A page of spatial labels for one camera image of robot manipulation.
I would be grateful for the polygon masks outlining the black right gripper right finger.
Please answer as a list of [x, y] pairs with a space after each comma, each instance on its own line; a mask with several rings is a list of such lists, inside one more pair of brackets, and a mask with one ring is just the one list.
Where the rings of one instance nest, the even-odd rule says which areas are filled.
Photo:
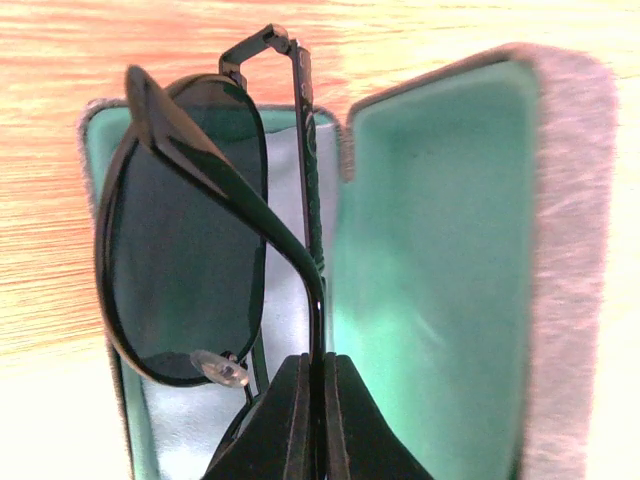
[[348, 356], [328, 353], [324, 372], [328, 478], [432, 477], [393, 433]]

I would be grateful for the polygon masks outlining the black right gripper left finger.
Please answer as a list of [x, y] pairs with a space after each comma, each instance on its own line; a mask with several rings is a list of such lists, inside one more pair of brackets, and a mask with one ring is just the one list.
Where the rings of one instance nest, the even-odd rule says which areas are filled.
[[212, 480], [311, 477], [309, 360], [285, 358], [243, 433], [204, 475]]

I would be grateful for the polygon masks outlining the grey felt glasses case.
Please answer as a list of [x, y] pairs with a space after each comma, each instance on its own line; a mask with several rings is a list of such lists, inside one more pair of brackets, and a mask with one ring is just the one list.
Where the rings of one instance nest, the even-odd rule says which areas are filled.
[[[241, 66], [266, 137], [296, 131], [288, 57]], [[346, 355], [430, 479], [582, 479], [592, 417], [613, 156], [613, 74], [595, 58], [506, 44], [355, 103], [313, 106], [325, 344], [308, 353], [311, 477], [327, 477], [324, 361]], [[86, 109], [97, 214], [131, 122], [126, 95]], [[130, 477], [161, 479], [142, 375], [108, 354]], [[244, 431], [257, 380], [204, 475]]]

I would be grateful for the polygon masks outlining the black round sunglasses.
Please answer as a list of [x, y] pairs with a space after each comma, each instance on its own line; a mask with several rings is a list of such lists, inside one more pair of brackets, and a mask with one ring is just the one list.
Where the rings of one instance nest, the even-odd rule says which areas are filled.
[[242, 64], [272, 49], [292, 64], [305, 249], [322, 266], [310, 56], [274, 24], [226, 51], [215, 74], [160, 86], [125, 74], [131, 118], [97, 214], [96, 277], [116, 350], [171, 386], [248, 388], [262, 321], [267, 243], [238, 201], [268, 203], [266, 134]]

